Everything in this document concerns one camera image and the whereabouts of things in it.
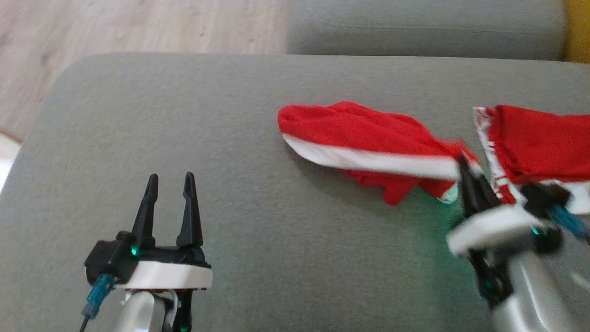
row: light wood floor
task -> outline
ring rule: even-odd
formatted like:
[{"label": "light wood floor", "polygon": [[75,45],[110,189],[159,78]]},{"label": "light wood floor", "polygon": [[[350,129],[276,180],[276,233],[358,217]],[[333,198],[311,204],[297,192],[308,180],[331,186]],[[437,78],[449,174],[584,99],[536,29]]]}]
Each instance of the light wood floor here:
[{"label": "light wood floor", "polygon": [[111,52],[283,53],[286,0],[0,0],[0,131],[26,137],[56,77]]}]

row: gray cushion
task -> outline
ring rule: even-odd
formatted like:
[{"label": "gray cushion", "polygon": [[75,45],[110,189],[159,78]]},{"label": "gray cushion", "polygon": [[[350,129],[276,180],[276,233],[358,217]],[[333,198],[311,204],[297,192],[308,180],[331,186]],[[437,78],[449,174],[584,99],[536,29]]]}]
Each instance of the gray cushion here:
[{"label": "gray cushion", "polygon": [[295,54],[558,60],[561,0],[291,0]]},{"label": "gray cushion", "polygon": [[[480,158],[473,105],[556,113],[590,108],[590,66],[428,57],[114,54],[56,81],[0,195],[0,330],[75,331],[99,239],[133,224],[160,175],[154,235],[180,229],[196,176],[213,287],[195,331],[491,331],[473,272],[445,234],[460,212],[416,189],[389,206],[284,143],[278,110],[352,100],[461,135]],[[549,260],[576,319],[590,298],[587,246]],[[89,331],[111,331],[122,293]]]}]

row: red and white cloth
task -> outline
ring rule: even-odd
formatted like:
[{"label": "red and white cloth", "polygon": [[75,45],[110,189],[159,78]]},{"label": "red and white cloth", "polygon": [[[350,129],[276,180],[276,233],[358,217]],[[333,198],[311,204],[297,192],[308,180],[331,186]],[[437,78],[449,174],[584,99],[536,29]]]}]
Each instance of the red and white cloth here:
[{"label": "red and white cloth", "polygon": [[515,185],[553,182],[572,192],[571,213],[590,213],[590,115],[559,116],[508,105],[474,111],[498,198],[522,202]]},{"label": "red and white cloth", "polygon": [[434,138],[416,119],[352,102],[288,105],[278,113],[284,140],[301,157],[341,169],[361,185],[384,187],[398,204],[415,186],[445,203],[457,199],[456,158],[477,158],[460,141]]}]

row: white fabric trim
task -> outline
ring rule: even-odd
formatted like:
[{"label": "white fabric trim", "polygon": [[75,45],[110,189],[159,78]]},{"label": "white fabric trim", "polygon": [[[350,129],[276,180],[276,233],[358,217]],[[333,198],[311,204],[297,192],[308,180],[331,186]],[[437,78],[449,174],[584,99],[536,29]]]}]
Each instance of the white fabric trim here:
[{"label": "white fabric trim", "polygon": [[[518,191],[517,187],[506,177],[506,172],[494,149],[494,142],[489,141],[487,131],[491,125],[492,117],[489,116],[484,107],[473,108],[473,122],[476,126],[477,136],[479,137],[481,147],[484,149],[486,159],[490,167],[491,176],[493,177],[493,188],[496,196],[502,198],[502,195],[497,190],[502,185],[507,185],[510,193],[516,200],[517,204],[525,204],[526,198]],[[566,208],[573,214],[590,214],[590,181],[583,182],[569,182],[563,183],[559,180],[545,180],[541,181],[544,184],[555,183],[572,192]]]},{"label": "white fabric trim", "polygon": [[301,157],[326,167],[442,180],[456,180],[459,177],[457,163],[451,156],[387,154],[316,144],[289,134],[283,134],[283,138]]}]

